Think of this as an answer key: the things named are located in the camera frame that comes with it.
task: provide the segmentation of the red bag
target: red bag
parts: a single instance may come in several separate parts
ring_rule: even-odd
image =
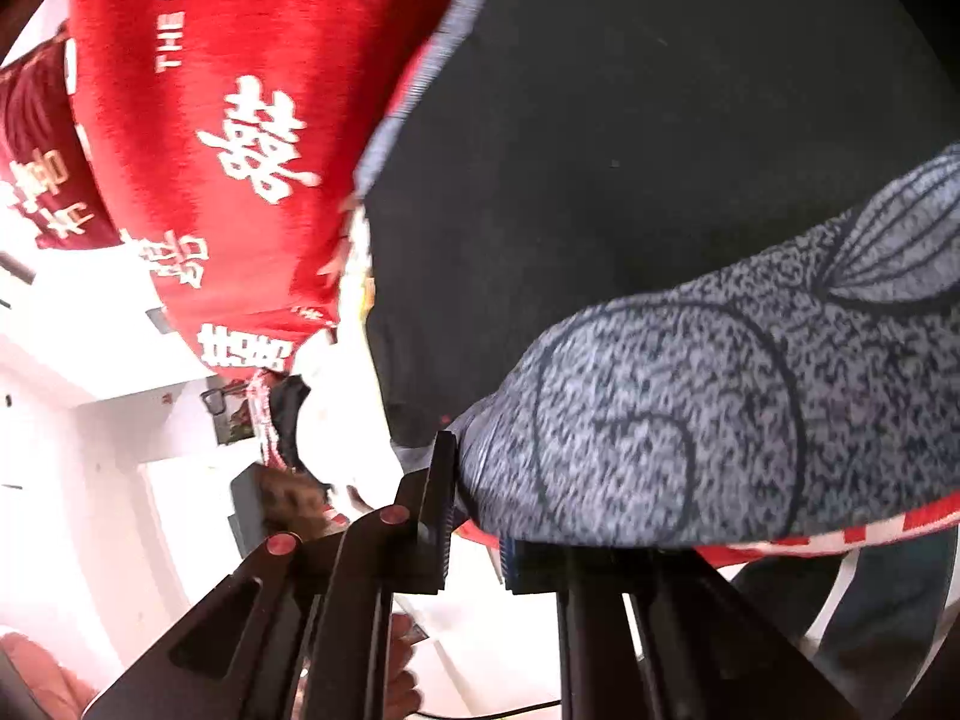
[[[337,322],[354,167],[448,1],[71,0],[94,172],[188,343],[289,367]]]
[[[115,247],[64,76],[65,29],[0,71],[0,202],[37,225],[40,248]]]

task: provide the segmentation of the finger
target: finger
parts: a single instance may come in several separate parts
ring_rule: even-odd
[[[403,638],[414,627],[414,618],[401,611],[395,611],[390,618],[390,638]]]
[[[400,640],[391,641],[390,651],[387,654],[387,681],[400,674],[413,656],[413,645]]]
[[[416,688],[416,677],[409,671],[401,672],[387,685],[387,704],[399,703],[403,696]]]
[[[405,717],[417,712],[424,705],[424,696],[421,696],[419,690],[412,690],[406,693],[400,702],[396,704],[387,704],[384,707],[383,720],[403,720]]]

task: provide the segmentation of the gray patterned fabric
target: gray patterned fabric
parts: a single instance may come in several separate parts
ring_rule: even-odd
[[[480,527],[734,543],[958,490],[958,206],[953,146],[787,244],[549,329],[452,426]]]

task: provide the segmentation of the black cable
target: black cable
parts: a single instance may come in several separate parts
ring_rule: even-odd
[[[558,707],[559,705],[559,701],[547,701],[543,704],[534,704],[533,707],[510,709],[508,712],[498,712],[497,714],[481,714],[479,717],[443,717],[442,714],[429,714],[428,712],[414,712],[414,714],[417,717],[426,717],[429,720],[501,720],[503,717],[513,717],[515,714],[536,712],[538,709],[549,709],[549,707]]]

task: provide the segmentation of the human hand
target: human hand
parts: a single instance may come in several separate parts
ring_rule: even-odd
[[[394,614],[390,621],[390,650],[387,654],[387,693],[383,720],[403,720],[416,712],[424,698],[416,689],[416,677],[406,667],[414,656],[414,648],[403,637],[414,627],[406,614]]]

